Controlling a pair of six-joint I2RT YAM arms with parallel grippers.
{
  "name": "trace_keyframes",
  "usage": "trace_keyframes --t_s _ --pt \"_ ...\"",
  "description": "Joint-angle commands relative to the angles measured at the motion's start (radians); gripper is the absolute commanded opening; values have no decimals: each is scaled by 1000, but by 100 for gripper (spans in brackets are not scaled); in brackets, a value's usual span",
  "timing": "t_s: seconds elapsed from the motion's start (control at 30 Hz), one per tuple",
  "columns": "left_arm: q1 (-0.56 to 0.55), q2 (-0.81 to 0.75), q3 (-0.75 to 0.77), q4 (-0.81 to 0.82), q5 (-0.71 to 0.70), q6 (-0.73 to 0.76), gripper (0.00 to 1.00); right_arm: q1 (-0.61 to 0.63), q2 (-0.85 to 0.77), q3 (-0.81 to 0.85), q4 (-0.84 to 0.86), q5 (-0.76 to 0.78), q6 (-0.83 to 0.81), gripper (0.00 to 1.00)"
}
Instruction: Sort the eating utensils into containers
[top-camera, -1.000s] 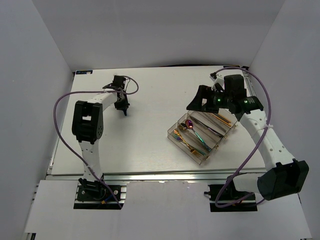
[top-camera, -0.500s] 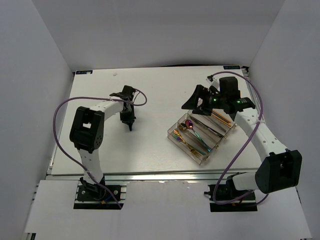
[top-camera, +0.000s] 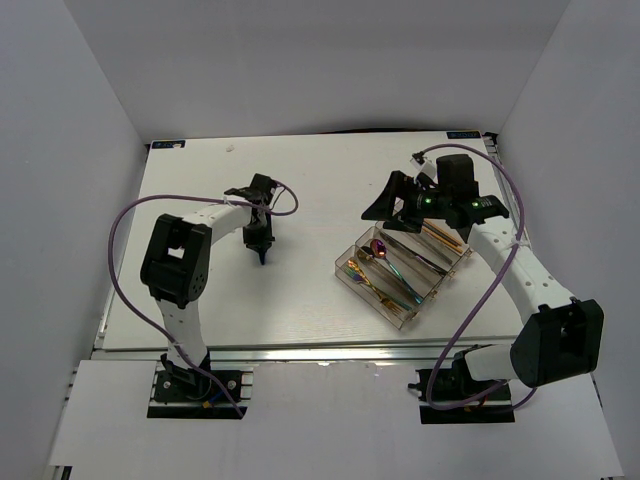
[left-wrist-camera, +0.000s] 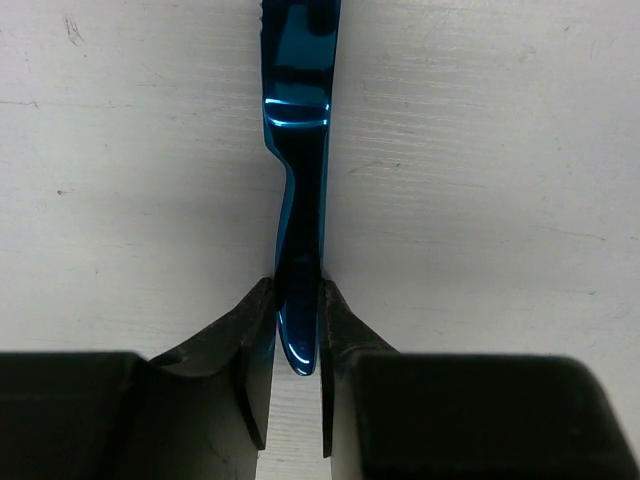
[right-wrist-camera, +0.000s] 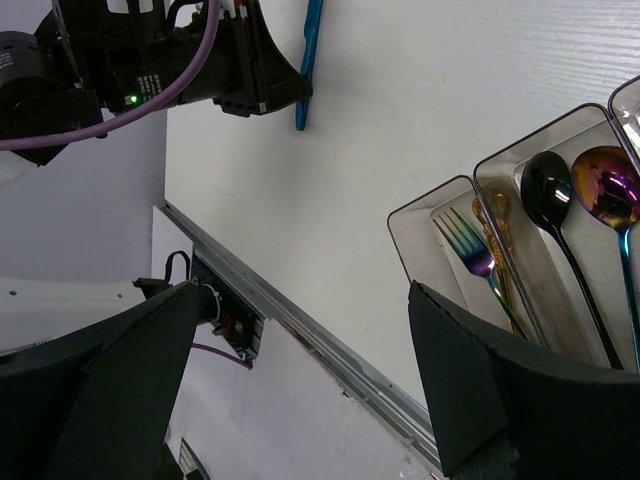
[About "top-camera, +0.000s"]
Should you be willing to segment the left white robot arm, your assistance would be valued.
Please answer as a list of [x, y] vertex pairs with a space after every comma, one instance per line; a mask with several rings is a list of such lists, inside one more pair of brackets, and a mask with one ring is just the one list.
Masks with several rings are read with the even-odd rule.
[[256, 174], [249, 186], [227, 190], [219, 206], [184, 217], [163, 214], [156, 220], [140, 277], [171, 335], [161, 363], [188, 398], [202, 398], [211, 387], [210, 357], [198, 311], [198, 299], [208, 281], [211, 247], [240, 229], [245, 247], [264, 264], [275, 241], [271, 214], [265, 208], [277, 187], [272, 178]]

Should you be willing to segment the blue chopstick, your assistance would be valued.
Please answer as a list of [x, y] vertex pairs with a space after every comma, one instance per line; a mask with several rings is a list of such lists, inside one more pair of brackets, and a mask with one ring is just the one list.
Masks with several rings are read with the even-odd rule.
[[433, 238], [436, 241], [440, 242], [441, 244], [443, 244], [444, 246], [446, 246], [450, 250], [458, 252], [460, 254], [462, 253], [462, 249], [461, 249], [461, 247], [459, 245], [450, 242], [449, 240], [447, 240], [446, 238], [442, 237], [438, 233], [436, 233], [436, 232], [434, 232], [432, 230], [429, 230], [428, 228], [425, 228], [425, 227], [423, 227], [422, 231], [423, 231], [423, 233], [427, 234], [431, 238]]

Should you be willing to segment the orange chopstick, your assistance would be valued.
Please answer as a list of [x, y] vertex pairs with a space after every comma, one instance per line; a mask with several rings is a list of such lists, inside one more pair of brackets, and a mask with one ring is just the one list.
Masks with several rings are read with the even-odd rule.
[[460, 247], [462, 246], [462, 244], [460, 242], [455, 240], [453, 237], [449, 236], [446, 232], [441, 231], [438, 228], [435, 228], [433, 225], [424, 225], [423, 227], [428, 228], [429, 230], [432, 230], [432, 231], [438, 233], [442, 237], [446, 238], [447, 240], [449, 240], [452, 243], [455, 243], [455, 244], [459, 245]]

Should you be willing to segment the black knife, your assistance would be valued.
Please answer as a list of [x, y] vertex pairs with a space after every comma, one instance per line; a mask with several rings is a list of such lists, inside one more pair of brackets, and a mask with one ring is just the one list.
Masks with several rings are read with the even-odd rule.
[[440, 276], [446, 276], [448, 274], [448, 272], [446, 270], [444, 270], [442, 267], [440, 267], [439, 265], [437, 265], [433, 261], [431, 261], [431, 260], [427, 259], [426, 257], [422, 256], [421, 254], [415, 252], [414, 250], [410, 249], [409, 247], [407, 247], [406, 245], [402, 244], [401, 242], [396, 240], [394, 237], [384, 233], [383, 231], [380, 232], [380, 237], [386, 243], [391, 245], [392, 247], [398, 249], [399, 251], [402, 251], [406, 255], [411, 256], [415, 260], [420, 261], [423, 265], [429, 267], [431, 270], [433, 270], [434, 272], [438, 273]]

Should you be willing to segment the black spoon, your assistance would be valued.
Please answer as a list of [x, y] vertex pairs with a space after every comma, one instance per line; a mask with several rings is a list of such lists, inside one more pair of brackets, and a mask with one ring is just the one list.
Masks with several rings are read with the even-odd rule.
[[361, 260], [369, 270], [373, 271], [380, 278], [383, 278], [387, 284], [393, 285], [398, 291], [402, 290], [417, 305], [420, 305], [423, 302], [423, 298], [419, 294], [413, 292], [393, 272], [383, 267], [381, 263], [372, 254], [366, 253], [361, 248], [357, 248], [356, 255], [357, 255], [357, 258]]

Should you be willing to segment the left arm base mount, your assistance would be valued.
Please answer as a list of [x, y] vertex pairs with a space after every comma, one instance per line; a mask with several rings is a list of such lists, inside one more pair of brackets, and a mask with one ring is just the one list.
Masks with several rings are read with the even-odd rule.
[[[252, 396], [253, 372], [222, 369], [214, 370], [213, 374], [226, 387], [242, 414], [245, 414]], [[154, 375], [147, 417], [175, 420], [240, 420], [236, 409], [215, 382], [205, 378], [203, 386], [195, 387], [174, 379], [160, 366]]]

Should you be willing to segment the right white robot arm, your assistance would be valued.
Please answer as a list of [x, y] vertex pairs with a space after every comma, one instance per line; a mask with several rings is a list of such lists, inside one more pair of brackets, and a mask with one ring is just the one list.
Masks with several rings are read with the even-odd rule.
[[481, 195], [473, 150], [441, 156], [435, 172], [410, 177], [396, 170], [362, 213], [390, 230], [415, 233], [426, 219], [444, 221], [491, 268], [492, 289], [503, 287], [522, 320], [511, 345], [479, 346], [458, 353], [453, 390], [466, 399], [510, 380], [531, 389], [593, 372], [598, 364], [604, 312], [555, 280], [526, 245], [524, 221], [511, 220], [494, 195]]

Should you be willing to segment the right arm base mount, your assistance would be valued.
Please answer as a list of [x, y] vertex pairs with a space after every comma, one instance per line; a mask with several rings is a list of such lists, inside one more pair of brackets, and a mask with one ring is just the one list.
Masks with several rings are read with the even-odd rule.
[[[502, 386], [481, 400], [471, 402], [461, 408], [447, 411], [434, 410], [426, 401], [427, 383], [431, 369], [416, 371], [416, 379], [407, 384], [408, 391], [419, 403], [422, 425], [470, 425], [470, 424], [508, 424], [515, 422], [512, 410], [511, 390]], [[455, 374], [450, 369], [438, 372], [432, 391], [432, 399], [438, 403], [454, 403], [473, 396], [486, 389], [489, 382], [474, 386], [470, 392], [463, 393]]]

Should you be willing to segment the iridescent purple spoon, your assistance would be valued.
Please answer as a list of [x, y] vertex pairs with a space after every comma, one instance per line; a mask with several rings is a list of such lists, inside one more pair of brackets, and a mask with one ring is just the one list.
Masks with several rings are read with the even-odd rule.
[[423, 297], [410, 285], [410, 283], [404, 278], [398, 268], [391, 262], [388, 257], [388, 249], [386, 244], [377, 238], [374, 238], [370, 241], [369, 247], [373, 252], [373, 255], [378, 259], [382, 260], [384, 264], [386, 264], [391, 272], [399, 279], [399, 281], [403, 284], [412, 298], [416, 301], [417, 304], [421, 304], [423, 302]]

